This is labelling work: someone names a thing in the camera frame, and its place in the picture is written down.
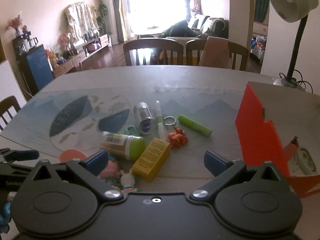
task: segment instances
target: cardboard box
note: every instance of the cardboard box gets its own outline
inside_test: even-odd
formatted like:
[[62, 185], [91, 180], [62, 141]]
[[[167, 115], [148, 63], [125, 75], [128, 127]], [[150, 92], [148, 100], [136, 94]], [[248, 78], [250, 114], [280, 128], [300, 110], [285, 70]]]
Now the cardboard box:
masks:
[[248, 165], [272, 161], [299, 197], [320, 192], [320, 96], [249, 82], [236, 127]]
[[170, 144], [153, 138], [132, 166], [132, 172], [145, 181], [152, 182], [169, 155]]

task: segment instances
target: desk lamp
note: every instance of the desk lamp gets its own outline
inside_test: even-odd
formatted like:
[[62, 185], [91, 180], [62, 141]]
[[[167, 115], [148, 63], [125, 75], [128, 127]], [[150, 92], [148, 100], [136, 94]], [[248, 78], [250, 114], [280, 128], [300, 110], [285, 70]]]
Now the desk lamp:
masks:
[[292, 51], [288, 73], [284, 78], [277, 79], [273, 84], [303, 90], [292, 77], [297, 62], [301, 38], [306, 27], [308, 14], [319, 5], [318, 0], [270, 0], [277, 14], [286, 22], [293, 23], [300, 21], [296, 40]]

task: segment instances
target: yellow box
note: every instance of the yellow box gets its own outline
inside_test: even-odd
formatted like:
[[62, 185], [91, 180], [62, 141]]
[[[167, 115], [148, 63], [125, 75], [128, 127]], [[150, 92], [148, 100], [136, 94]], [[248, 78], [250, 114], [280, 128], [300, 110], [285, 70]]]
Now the yellow box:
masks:
[[170, 155], [170, 144], [154, 138], [132, 167], [132, 172], [152, 182]]

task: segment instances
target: key ring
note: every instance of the key ring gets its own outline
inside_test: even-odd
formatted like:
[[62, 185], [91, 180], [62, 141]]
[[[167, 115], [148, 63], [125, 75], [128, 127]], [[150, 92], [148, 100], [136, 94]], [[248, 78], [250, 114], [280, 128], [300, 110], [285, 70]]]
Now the key ring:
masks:
[[167, 125], [167, 126], [175, 125], [176, 122], [177, 122], [177, 120], [173, 116], [166, 116], [164, 118], [164, 124]]

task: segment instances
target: towel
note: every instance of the towel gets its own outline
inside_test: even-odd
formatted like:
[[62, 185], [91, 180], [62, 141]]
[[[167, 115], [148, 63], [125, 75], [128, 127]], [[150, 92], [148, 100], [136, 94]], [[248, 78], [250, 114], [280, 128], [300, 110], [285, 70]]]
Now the towel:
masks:
[[199, 66], [231, 68], [229, 40], [208, 37], [200, 58]]

